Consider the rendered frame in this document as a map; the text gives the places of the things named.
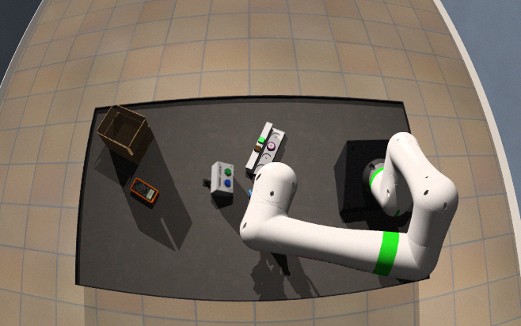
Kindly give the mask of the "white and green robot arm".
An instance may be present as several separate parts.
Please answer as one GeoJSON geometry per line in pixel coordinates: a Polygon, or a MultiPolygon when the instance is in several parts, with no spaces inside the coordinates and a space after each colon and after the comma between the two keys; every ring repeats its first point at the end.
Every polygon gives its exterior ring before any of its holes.
{"type": "Polygon", "coordinates": [[[241,239],[258,252],[305,257],[396,279],[429,276],[458,208],[454,183],[406,132],[390,139],[386,160],[378,158],[366,166],[362,182],[391,217],[404,214],[413,201],[407,233],[341,229],[289,218],[297,177],[289,166],[273,162],[255,177],[241,239]]]}

